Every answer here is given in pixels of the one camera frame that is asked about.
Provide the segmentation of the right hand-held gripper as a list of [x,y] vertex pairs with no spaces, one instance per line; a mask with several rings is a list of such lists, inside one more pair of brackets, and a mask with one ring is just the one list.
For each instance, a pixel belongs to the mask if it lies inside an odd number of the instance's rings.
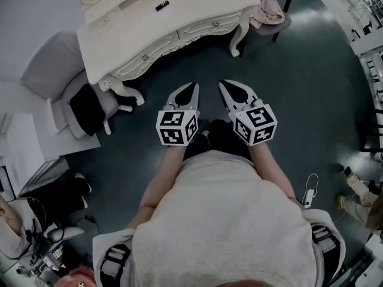
[[278,122],[269,104],[257,99],[252,88],[243,83],[220,80],[218,86],[228,110],[237,110],[239,104],[247,104],[240,111],[230,112],[229,118],[233,122],[233,131],[248,146],[273,138]]

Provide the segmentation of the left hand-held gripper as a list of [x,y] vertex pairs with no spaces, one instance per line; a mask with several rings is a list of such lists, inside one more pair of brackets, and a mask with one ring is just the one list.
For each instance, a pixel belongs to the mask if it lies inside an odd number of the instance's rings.
[[158,112],[156,130],[164,146],[187,146],[199,129],[199,84],[192,82],[173,91]]

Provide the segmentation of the white ornate dressing table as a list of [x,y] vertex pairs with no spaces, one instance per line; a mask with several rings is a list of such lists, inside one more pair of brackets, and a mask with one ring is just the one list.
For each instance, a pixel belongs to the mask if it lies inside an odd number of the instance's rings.
[[[156,11],[155,7],[164,1],[169,1],[169,5]],[[229,51],[236,57],[239,55],[237,46],[249,30],[250,15],[259,3],[260,0],[101,0],[84,10],[86,23],[77,31],[88,81],[92,85],[98,85],[103,91],[132,97],[133,90],[124,85],[125,81],[120,81],[110,72],[154,41],[179,28],[208,18],[243,11],[239,24],[230,32],[233,38]],[[102,28],[89,30],[88,23],[114,8],[121,9],[116,19]],[[161,57],[195,41],[179,39]]]

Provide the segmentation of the person's left forearm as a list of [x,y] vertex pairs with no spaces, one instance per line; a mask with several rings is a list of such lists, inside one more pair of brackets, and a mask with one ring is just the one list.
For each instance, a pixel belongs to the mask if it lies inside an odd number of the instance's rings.
[[136,229],[149,221],[164,196],[172,189],[180,172],[185,146],[169,146],[153,179],[142,196],[138,211],[127,229]]

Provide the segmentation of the person's right forearm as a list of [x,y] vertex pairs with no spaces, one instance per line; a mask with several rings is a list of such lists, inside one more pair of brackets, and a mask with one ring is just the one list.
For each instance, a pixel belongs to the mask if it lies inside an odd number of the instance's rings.
[[299,204],[291,182],[274,159],[267,144],[248,146],[248,150],[258,175],[279,187],[289,200]]

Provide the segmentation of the person's black trousers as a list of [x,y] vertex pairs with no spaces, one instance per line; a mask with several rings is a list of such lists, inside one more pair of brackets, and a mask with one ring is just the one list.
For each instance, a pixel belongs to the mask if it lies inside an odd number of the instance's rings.
[[238,137],[232,127],[232,123],[224,120],[216,119],[210,122],[206,128],[208,132],[206,135],[203,133],[195,134],[193,142],[186,148],[183,160],[208,151],[220,151],[241,156],[251,161],[247,145]]

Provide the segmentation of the pink cloth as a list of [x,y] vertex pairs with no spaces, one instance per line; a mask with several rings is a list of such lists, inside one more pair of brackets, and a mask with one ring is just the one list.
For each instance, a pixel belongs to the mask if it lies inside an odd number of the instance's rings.
[[263,25],[275,26],[284,21],[285,15],[277,0],[261,0],[261,4],[254,8],[250,24],[260,29]]

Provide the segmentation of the black cushion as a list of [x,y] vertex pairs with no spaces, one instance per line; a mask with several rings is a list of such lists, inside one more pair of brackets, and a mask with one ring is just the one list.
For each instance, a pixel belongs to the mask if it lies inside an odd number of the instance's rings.
[[80,128],[93,136],[106,117],[95,91],[89,84],[83,85],[71,98],[69,105]]

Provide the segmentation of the white power strip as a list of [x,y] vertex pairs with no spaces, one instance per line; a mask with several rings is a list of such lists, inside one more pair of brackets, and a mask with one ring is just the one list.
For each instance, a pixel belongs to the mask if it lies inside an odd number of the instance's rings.
[[309,208],[311,207],[311,204],[312,204],[312,200],[314,198],[314,189],[308,189],[305,193],[305,196],[303,198],[303,201],[302,201],[302,204],[303,204],[303,207],[304,208]]

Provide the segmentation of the person's grey shirt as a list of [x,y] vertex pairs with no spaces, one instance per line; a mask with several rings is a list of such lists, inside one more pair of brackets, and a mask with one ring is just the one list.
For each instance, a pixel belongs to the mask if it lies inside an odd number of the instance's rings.
[[297,204],[238,156],[186,160],[172,189],[132,239],[140,287],[215,287],[258,280],[314,287],[309,222]]

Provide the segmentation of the black metal rack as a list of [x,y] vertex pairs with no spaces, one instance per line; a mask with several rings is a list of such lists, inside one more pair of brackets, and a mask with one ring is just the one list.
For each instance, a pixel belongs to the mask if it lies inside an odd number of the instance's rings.
[[367,78],[373,108],[366,111],[360,124],[360,151],[383,157],[383,52],[360,59]]

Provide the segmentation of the white low cabinet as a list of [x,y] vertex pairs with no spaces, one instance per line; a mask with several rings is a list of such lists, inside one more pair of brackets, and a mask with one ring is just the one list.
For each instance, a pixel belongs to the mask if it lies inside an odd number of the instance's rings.
[[96,135],[77,139],[66,126],[54,133],[44,120],[36,121],[33,114],[4,113],[0,115],[0,135],[7,143],[7,154],[37,158],[53,158],[99,148]]

